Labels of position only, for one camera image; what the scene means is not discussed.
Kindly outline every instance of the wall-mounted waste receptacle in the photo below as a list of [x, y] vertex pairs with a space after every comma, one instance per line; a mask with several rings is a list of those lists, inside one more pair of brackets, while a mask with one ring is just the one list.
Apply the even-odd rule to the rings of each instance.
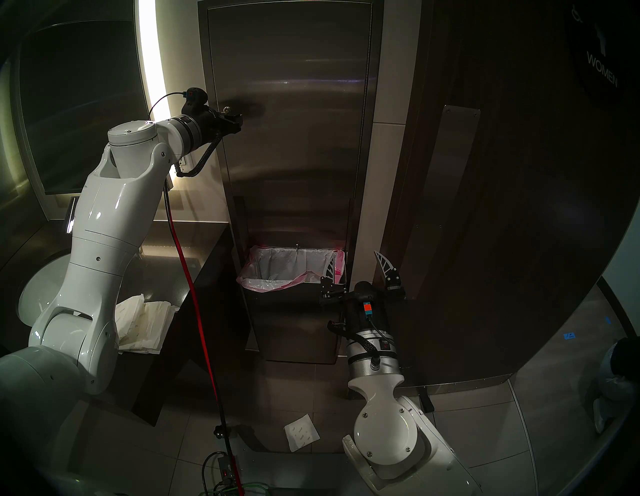
[[237, 281], [265, 360], [335, 363], [339, 337], [326, 324], [340, 314], [320, 306], [320, 278], [339, 282], [343, 271], [341, 250], [251, 249]]
[[[240, 266], [255, 245], [342, 250], [350, 283], [383, 12], [382, 0], [198, 2], [209, 105], [244, 118], [216, 152]], [[334, 363], [326, 323], [338, 315], [320, 308], [320, 285], [310, 275], [277, 291], [245, 287], [264, 358]]]

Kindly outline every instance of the label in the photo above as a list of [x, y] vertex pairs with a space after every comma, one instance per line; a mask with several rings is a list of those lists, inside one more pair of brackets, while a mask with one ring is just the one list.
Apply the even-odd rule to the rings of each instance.
[[622, 94], [624, 75], [620, 43], [612, 36], [606, 3], [574, 0], [567, 4], [565, 24], [575, 71], [589, 97], [600, 103], [616, 102]]

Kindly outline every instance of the paper towel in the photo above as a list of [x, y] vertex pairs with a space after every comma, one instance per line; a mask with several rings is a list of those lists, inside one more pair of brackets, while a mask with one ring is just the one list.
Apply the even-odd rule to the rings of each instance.
[[116, 305], [119, 351], [160, 353], [173, 315], [178, 310], [168, 301], [144, 303], [141, 294]]
[[306, 414], [301, 419], [286, 425], [284, 427], [284, 431], [287, 435], [287, 440], [289, 441], [289, 449], [292, 452], [320, 439], [318, 431], [316, 431], [316, 427], [311, 421], [309, 414]]

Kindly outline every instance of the red cable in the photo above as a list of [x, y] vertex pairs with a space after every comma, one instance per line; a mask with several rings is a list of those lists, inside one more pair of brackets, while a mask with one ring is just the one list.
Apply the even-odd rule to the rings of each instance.
[[[196, 320], [198, 321], [198, 332], [200, 333], [200, 344], [202, 345], [202, 351], [204, 352], [204, 360], [205, 362], [207, 362], [207, 370], [209, 371], [209, 377], [211, 378], [211, 385], [213, 386], [213, 394], [216, 396], [216, 403], [219, 403], [218, 390], [216, 389], [216, 382], [213, 378], [213, 372], [211, 371], [211, 363], [209, 361], [209, 352], [207, 351], [207, 343], [204, 339], [204, 331], [202, 329], [202, 319], [200, 318], [200, 306], [198, 305], [198, 298], [196, 297], [196, 289], [193, 285], [193, 281], [191, 280], [191, 274], [189, 274], [189, 268], [187, 267], [187, 261], [184, 259], [182, 247], [180, 246], [180, 241], [178, 240], [178, 235], [176, 234], [175, 227], [173, 226], [171, 208], [168, 207], [168, 203], [167, 203], [166, 213], [169, 221], [169, 227], [171, 228], [173, 241], [175, 242], [175, 247], [178, 250], [178, 256], [180, 257], [180, 263], [182, 264], [182, 270], [184, 271], [184, 276], [187, 278], [187, 283], [189, 284], [189, 291], [191, 291], [191, 297], [193, 298], [193, 308], [196, 311]], [[236, 457], [233, 456], [232, 453], [229, 453], [229, 455], [231, 458], [231, 466], [233, 467], [234, 475], [236, 476], [236, 485], [238, 489], [238, 494], [239, 496], [244, 496], [244, 488], [242, 487], [242, 482], [240, 482], [240, 474], [238, 473], [238, 468], [236, 466]]]

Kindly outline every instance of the black cable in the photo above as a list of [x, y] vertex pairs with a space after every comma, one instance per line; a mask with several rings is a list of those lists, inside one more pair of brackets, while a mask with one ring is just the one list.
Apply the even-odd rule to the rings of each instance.
[[[208, 455], [208, 457], [206, 457], [206, 458], [204, 459], [204, 461], [202, 462], [202, 471], [201, 471], [201, 475], [202, 475], [202, 487], [204, 488], [205, 496], [208, 496], [209, 491], [208, 491], [208, 489], [207, 489], [207, 481], [204, 479], [204, 469], [205, 469], [205, 467], [207, 466], [207, 462], [209, 461], [209, 458], [211, 458], [212, 456], [215, 456], [215, 455], [217, 455], [217, 454], [223, 454], [223, 455], [225, 455], [225, 456], [227, 455], [224, 451], [214, 451], [213, 453], [210, 453], [210, 454]], [[216, 484], [216, 485], [215, 485], [215, 487], [213, 488], [213, 492], [216, 492], [216, 488], [217, 488], [220, 484], [222, 484], [222, 482], [223, 482], [223, 481], [220, 481], [218, 484]]]
[[154, 103], [154, 104], [151, 106], [151, 109], [149, 110], [149, 114], [147, 115], [147, 118], [148, 118], [149, 120], [151, 120], [151, 112], [153, 112], [153, 111], [154, 111], [154, 107], [155, 107], [156, 105], [158, 105], [162, 99], [165, 99], [165, 98], [167, 98], [168, 96], [171, 96], [171, 95], [182, 95], [183, 97], [186, 97], [186, 96], [187, 96], [187, 92], [172, 92], [172, 93], [167, 93], [164, 97], [160, 98], [160, 100], [158, 100], [156, 103]]
[[200, 158], [200, 160], [198, 160], [198, 163], [196, 164], [196, 166], [188, 172], [182, 172], [182, 169], [180, 169], [180, 166], [178, 165], [177, 170], [175, 171], [176, 176], [196, 177], [204, 167], [204, 164], [207, 163], [207, 160], [209, 160], [209, 157], [211, 157], [213, 150], [216, 149], [216, 147], [218, 146], [218, 143], [221, 140], [222, 140], [222, 134], [220, 134], [219, 131], [216, 131], [216, 135], [213, 138], [213, 141], [211, 142], [207, 150], [204, 152], [204, 155]]
[[326, 328], [329, 329], [334, 334], [338, 336], [344, 336], [347, 339], [351, 339], [352, 341], [357, 342], [360, 346], [364, 348], [368, 354], [371, 355], [371, 365], [374, 370], [380, 366], [380, 352], [378, 348], [373, 346], [368, 339], [362, 337], [360, 334], [356, 334], [355, 332], [348, 331], [346, 329], [342, 329], [337, 323], [333, 321], [329, 321], [326, 325]]
[[389, 341], [394, 346], [396, 345], [392, 338], [386, 337], [384, 334], [382, 334], [382, 331], [376, 327], [376, 325], [373, 323], [373, 319], [370, 316], [367, 316], [367, 322], [371, 324], [371, 327], [373, 327], [373, 330], [377, 332], [382, 339]]
[[[169, 185], [166, 181], [166, 179], [164, 180], [164, 211], [166, 213], [166, 219], [169, 222], [169, 230], [171, 232], [171, 237], [173, 239], [173, 243], [176, 245], [176, 248], [178, 247], [178, 240], [175, 237], [175, 234], [173, 233], [173, 229], [171, 226], [171, 203], [169, 202]], [[214, 383], [214, 387], [216, 391], [220, 391], [220, 388], [218, 387], [218, 381], [216, 380], [216, 375], [213, 371], [213, 367], [211, 367], [211, 378], [213, 379], [213, 383]], [[224, 408], [222, 407], [222, 398], [216, 394], [216, 402], [218, 404], [218, 413], [220, 414], [220, 423], [222, 424], [222, 433], [223, 436], [225, 438], [225, 447], [227, 448], [227, 453], [228, 453], [228, 457], [231, 459], [231, 463], [232, 466], [235, 468], [234, 465], [234, 459], [233, 459], [233, 452], [231, 451], [231, 443], [229, 442], [229, 432], [228, 432], [228, 428], [227, 428], [227, 420], [225, 418], [225, 411]]]
[[215, 486], [213, 486], [213, 493], [216, 494], [216, 489], [218, 489], [218, 487], [220, 487], [223, 484], [226, 484], [228, 481], [228, 479], [224, 479], [222, 481], [220, 481], [218, 484], [216, 484]]

